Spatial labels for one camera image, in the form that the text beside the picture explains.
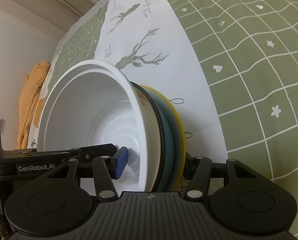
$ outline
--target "white star print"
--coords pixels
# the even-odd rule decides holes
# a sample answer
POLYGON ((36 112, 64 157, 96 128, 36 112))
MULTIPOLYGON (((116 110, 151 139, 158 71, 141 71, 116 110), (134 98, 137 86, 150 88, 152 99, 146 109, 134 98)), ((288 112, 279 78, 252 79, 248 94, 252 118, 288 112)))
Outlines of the white star print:
POLYGON ((274 43, 272 41, 267 41, 267 45, 270 46, 271 48, 274 47, 274 43))
POLYGON ((281 113, 281 109, 279 109, 279 106, 278 105, 276 105, 276 107, 271 107, 271 109, 272 109, 272 113, 271 113, 271 116, 276 116, 276 118, 278 118, 279 117, 279 114, 281 113))

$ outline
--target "metal screw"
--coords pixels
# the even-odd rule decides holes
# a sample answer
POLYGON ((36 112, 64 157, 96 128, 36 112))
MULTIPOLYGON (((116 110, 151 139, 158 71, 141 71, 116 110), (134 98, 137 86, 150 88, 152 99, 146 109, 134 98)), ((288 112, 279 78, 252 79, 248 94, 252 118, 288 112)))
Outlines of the metal screw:
POLYGON ((112 190, 103 190, 99 192, 101 198, 111 198, 114 197, 115 193, 112 190))
POLYGON ((154 199, 156 196, 155 195, 153 195, 153 194, 149 194, 149 195, 147 195, 147 198, 148 199, 154 199))
POLYGON ((190 197, 190 198, 199 198, 199 197, 202 197, 202 192, 200 190, 196 190, 196 189, 193 189, 193 190, 189 190, 187 192, 187 196, 190 197))

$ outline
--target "white bowl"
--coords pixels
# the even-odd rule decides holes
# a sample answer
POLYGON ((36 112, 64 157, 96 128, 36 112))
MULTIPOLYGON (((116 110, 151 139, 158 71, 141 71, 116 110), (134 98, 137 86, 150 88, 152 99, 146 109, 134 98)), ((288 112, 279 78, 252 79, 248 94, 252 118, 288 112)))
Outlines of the white bowl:
MULTIPOLYGON (((126 146, 127 166, 121 178, 113 180, 117 193, 149 191, 154 169, 148 169, 152 158, 149 163, 147 140, 156 130, 154 125, 145 127, 145 113, 131 83, 116 67, 100 60, 80 62, 57 81, 46 100, 37 150, 66 150, 104 143, 113 143, 117 148, 126 146)), ((90 180, 87 184, 81 181, 81 187, 94 192, 90 180)))

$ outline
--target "stack of bowls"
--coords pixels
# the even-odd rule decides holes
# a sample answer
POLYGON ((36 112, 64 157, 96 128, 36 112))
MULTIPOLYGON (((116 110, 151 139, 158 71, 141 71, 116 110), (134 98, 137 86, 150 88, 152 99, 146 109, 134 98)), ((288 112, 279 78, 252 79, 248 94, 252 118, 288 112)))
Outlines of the stack of bowls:
MULTIPOLYGON (((129 158, 113 180, 123 191, 171 191, 180 182, 185 137, 180 118, 159 92, 130 83, 100 60, 80 62, 51 90, 41 113, 38 151, 112 143, 126 146, 129 158)), ((81 187, 95 193, 92 179, 81 187)))

